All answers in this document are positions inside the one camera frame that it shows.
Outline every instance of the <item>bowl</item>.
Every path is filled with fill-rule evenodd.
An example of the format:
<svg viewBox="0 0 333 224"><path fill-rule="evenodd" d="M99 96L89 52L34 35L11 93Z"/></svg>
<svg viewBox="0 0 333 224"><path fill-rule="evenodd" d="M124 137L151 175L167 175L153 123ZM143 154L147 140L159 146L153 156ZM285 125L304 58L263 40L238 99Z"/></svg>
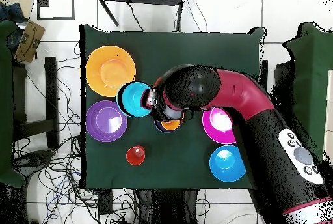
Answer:
<svg viewBox="0 0 333 224"><path fill-rule="evenodd" d="M152 112L141 106L142 95L146 89L150 89L149 85L138 81L125 84L116 98L120 110L129 117L144 117Z"/></svg>
<svg viewBox="0 0 333 224"><path fill-rule="evenodd" d="M135 80L135 64L127 51L118 46L95 49L86 64L87 83L96 93L116 96L119 88Z"/></svg>
<svg viewBox="0 0 333 224"><path fill-rule="evenodd" d="M86 127L95 140L112 142L126 131L127 117L119 110L117 103L102 100L89 107L86 113Z"/></svg>
<svg viewBox="0 0 333 224"><path fill-rule="evenodd" d="M130 165L141 165L146 157L142 146L131 147L126 153L126 160Z"/></svg>
<svg viewBox="0 0 333 224"><path fill-rule="evenodd" d="M163 132L163 133L172 133L175 132L176 130L178 130L181 125L182 125L182 121L180 120L171 120L170 122L158 122L158 121L154 121L155 127Z"/></svg>
<svg viewBox="0 0 333 224"><path fill-rule="evenodd" d="M233 145L224 145L214 150L209 167L214 177L223 182L235 182L246 173L239 149Z"/></svg>
<svg viewBox="0 0 333 224"><path fill-rule="evenodd" d="M221 108L212 108L204 111L202 115L202 126L205 133L213 141L220 144L233 144L236 143L235 136L232 132L232 118Z"/></svg>

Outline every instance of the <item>plate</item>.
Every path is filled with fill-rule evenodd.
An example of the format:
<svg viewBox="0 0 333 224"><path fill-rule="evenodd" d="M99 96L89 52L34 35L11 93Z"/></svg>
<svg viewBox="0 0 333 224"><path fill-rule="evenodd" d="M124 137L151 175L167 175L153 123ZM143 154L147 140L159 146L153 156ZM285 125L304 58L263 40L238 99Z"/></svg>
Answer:
<svg viewBox="0 0 333 224"><path fill-rule="evenodd" d="M116 96L119 88L135 80L135 64L127 51L118 46L95 49L86 64L87 83L96 93Z"/></svg>
<svg viewBox="0 0 333 224"><path fill-rule="evenodd" d="M87 132L97 141L112 142L119 139L127 128L127 117L117 103L102 100L89 107L86 113Z"/></svg>

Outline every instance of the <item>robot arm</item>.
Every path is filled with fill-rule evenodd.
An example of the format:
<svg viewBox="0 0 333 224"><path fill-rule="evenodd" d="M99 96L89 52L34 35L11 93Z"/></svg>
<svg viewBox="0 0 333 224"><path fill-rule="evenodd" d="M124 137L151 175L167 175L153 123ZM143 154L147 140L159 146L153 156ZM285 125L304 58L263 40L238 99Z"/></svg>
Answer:
<svg viewBox="0 0 333 224"><path fill-rule="evenodd" d="M178 66L160 77L143 100L156 120L180 119L186 111L232 107L245 120L242 140L259 187L290 224L333 224L330 198L312 155L250 77L205 66Z"/></svg>

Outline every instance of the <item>purple plate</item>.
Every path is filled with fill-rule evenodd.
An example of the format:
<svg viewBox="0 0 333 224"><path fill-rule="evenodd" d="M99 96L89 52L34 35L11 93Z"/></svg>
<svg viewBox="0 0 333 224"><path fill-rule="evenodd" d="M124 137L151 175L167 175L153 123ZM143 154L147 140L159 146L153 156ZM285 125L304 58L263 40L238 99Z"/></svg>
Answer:
<svg viewBox="0 0 333 224"><path fill-rule="evenodd" d="M89 107L86 113L87 132L100 142L119 139L127 128L127 117L116 102L102 100Z"/></svg>
<svg viewBox="0 0 333 224"><path fill-rule="evenodd" d="M220 144L236 143L232 132L232 118L220 108L204 111L202 125L209 138Z"/></svg>

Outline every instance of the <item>cardboard box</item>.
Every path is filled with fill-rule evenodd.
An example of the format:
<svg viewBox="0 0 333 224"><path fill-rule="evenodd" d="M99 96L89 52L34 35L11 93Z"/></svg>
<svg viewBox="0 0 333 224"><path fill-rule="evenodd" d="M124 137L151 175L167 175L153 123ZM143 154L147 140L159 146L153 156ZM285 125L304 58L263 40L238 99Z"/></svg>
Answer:
<svg viewBox="0 0 333 224"><path fill-rule="evenodd" d="M35 22L29 20L21 37L20 44L14 58L22 61L33 61L34 55L39 46L45 29Z"/></svg>
<svg viewBox="0 0 333 224"><path fill-rule="evenodd" d="M34 0L0 0L0 2L6 6L19 3L23 16L27 18L27 20L30 18L31 10L33 9L34 5Z"/></svg>
<svg viewBox="0 0 333 224"><path fill-rule="evenodd" d="M16 50L14 58L21 61L31 62L39 46L40 40L44 34L45 29L35 22L29 20L31 10L33 9L34 0L0 0L4 5L12 5L19 3L23 16L28 20L24 24L19 23L18 27L24 27L23 36L21 37L20 44Z"/></svg>

